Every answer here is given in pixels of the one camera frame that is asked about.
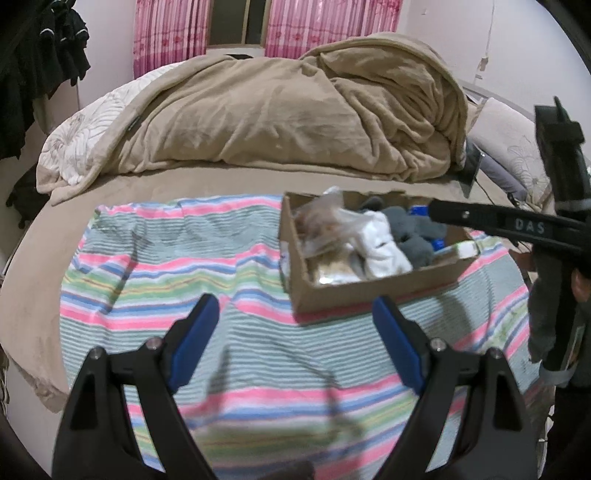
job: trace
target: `cardboard box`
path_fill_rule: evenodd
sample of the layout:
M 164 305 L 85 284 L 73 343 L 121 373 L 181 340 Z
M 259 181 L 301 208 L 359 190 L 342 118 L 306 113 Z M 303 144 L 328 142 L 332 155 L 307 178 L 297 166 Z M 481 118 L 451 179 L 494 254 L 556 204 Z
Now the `cardboard box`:
M 432 199 L 406 195 L 401 191 L 385 194 L 343 192 L 345 208 L 358 210 L 360 205 L 373 195 L 382 197 L 386 206 L 400 205 L 406 209 L 413 205 L 428 205 Z M 315 195 L 286 193 L 281 206 L 279 227 L 280 242 L 287 242 L 289 250 L 289 294 L 293 310 L 297 313 L 319 312 L 335 307 L 370 303 L 382 295 L 393 300 L 408 297 L 420 291 L 455 283 L 478 257 L 460 259 L 452 256 L 430 267 L 414 270 L 396 277 L 366 280 L 342 285 L 316 285 L 312 283 L 307 261 L 302 257 L 300 243 L 292 211 L 316 198 Z M 449 226 L 446 245 L 455 244 L 472 237 L 465 229 Z

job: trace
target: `pink curtain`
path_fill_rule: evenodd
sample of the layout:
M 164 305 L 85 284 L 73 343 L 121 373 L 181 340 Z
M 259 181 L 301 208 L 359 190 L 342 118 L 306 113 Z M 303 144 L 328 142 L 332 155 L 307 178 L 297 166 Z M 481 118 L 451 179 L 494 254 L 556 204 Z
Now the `pink curtain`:
M 137 0 L 134 76 L 203 55 L 210 0 Z
M 402 0 L 271 0 L 265 55 L 296 59 L 313 47 L 395 31 Z
M 361 35 L 396 32 L 402 0 L 366 0 Z

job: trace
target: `beige mattress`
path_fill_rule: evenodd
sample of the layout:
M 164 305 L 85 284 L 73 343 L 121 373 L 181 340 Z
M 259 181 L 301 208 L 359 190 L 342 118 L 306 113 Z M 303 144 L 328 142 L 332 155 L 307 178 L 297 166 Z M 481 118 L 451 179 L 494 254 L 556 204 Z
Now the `beige mattress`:
M 239 193 L 281 194 L 286 190 L 321 193 L 333 185 L 362 192 L 403 189 L 427 197 L 467 201 L 456 181 L 403 184 L 219 164 L 103 177 L 78 197 L 57 206 L 48 204 L 31 225 L 0 291 L 0 343 L 46 407 L 59 411 L 68 392 L 59 333 L 61 281 L 96 206 Z M 503 191 L 482 172 L 468 201 L 510 205 Z

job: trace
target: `blue object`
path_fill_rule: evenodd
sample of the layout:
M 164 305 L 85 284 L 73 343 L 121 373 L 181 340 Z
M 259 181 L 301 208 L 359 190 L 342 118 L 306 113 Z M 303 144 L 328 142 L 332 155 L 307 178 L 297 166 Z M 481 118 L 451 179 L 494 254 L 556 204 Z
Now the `blue object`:
M 408 211 L 409 215 L 418 215 L 421 217 L 429 216 L 429 208 L 427 205 L 413 205 Z
M 421 217 L 428 217 L 429 216 L 429 206 L 428 205 L 413 205 L 408 210 L 409 215 L 417 215 Z M 431 246 L 433 247 L 434 252 L 438 252 L 445 248 L 445 239 L 437 238 L 435 240 L 431 240 Z
M 441 238 L 438 238 L 437 240 L 431 240 L 431 245 L 433 246 L 433 251 L 435 252 L 439 252 L 445 248 L 445 242 Z
M 171 357 L 167 385 L 172 392 L 189 383 L 216 329 L 220 315 L 219 302 L 213 295 L 207 295 L 204 301 L 204 305 L 200 305 L 199 301 L 186 319 L 178 320 L 191 325 Z
M 422 374 L 421 357 L 411 345 L 382 297 L 374 300 L 372 315 L 374 325 L 398 375 L 400 375 L 400 380 L 404 385 L 412 388 L 417 395 L 421 395 L 426 383 Z

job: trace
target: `bedsheet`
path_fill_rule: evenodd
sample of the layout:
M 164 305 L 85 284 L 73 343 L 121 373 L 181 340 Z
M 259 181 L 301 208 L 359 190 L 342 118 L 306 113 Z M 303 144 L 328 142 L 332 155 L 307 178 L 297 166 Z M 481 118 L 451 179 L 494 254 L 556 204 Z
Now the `bedsheet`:
M 280 200 L 242 195 L 97 208 L 62 285 L 69 383 L 91 347 L 135 349 L 213 293 L 220 322 L 175 400 L 219 478 L 256 478 L 309 459 L 321 480 L 369 479 L 415 397 L 367 308 L 294 317 L 278 268 Z M 459 283 L 408 299 L 401 310 L 457 348 L 502 348 L 534 415 L 541 402 L 526 345 L 527 289 L 498 240 L 474 237 L 483 254 Z M 158 467 L 137 393 L 126 396 L 145 461 Z M 449 454 L 462 404 L 460 392 L 433 466 Z

